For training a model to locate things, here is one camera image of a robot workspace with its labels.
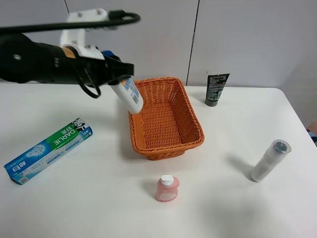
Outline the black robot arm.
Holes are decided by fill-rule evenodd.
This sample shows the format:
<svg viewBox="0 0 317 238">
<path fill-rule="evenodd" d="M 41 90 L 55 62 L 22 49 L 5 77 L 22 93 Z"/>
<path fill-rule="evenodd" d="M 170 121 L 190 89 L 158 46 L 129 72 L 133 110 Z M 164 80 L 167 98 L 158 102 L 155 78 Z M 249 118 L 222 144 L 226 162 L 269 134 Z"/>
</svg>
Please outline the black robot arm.
<svg viewBox="0 0 317 238">
<path fill-rule="evenodd" d="M 23 34 L 1 35 L 0 77 L 15 83 L 114 85 L 134 75 L 134 65 L 117 56 L 91 59 L 73 47 L 31 41 Z"/>
</svg>

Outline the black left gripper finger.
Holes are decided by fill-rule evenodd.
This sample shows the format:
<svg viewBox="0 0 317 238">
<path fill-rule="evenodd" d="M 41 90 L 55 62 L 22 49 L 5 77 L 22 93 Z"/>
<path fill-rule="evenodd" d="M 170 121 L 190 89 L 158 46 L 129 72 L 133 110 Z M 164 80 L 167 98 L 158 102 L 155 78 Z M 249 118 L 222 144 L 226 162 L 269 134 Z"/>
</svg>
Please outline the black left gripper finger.
<svg viewBox="0 0 317 238">
<path fill-rule="evenodd" d="M 105 61 L 109 74 L 134 74 L 134 65 L 122 62 L 118 56 L 105 56 Z"/>
</svg>

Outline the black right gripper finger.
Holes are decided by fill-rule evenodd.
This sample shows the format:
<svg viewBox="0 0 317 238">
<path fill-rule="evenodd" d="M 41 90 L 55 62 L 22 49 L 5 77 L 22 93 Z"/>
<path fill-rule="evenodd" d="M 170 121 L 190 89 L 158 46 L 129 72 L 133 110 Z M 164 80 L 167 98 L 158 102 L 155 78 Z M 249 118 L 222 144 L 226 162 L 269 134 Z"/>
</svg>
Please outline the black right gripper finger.
<svg viewBox="0 0 317 238">
<path fill-rule="evenodd" d="M 107 85 L 117 85 L 120 82 L 129 79 L 131 76 L 130 75 L 106 75 L 105 82 Z"/>
</svg>

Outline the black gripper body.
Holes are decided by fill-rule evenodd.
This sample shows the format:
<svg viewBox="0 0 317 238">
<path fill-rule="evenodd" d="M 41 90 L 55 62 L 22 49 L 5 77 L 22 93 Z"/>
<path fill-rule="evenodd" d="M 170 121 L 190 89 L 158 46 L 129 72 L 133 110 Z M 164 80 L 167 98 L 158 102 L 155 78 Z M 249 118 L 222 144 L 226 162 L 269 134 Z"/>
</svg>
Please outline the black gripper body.
<svg viewBox="0 0 317 238">
<path fill-rule="evenodd" d="M 85 58 L 75 56 L 70 58 L 70 62 L 76 67 L 83 83 L 89 87 L 92 87 L 93 81 L 96 85 L 101 86 L 109 84 L 111 82 L 111 57 L 103 55 L 104 60 Z"/>
</svg>

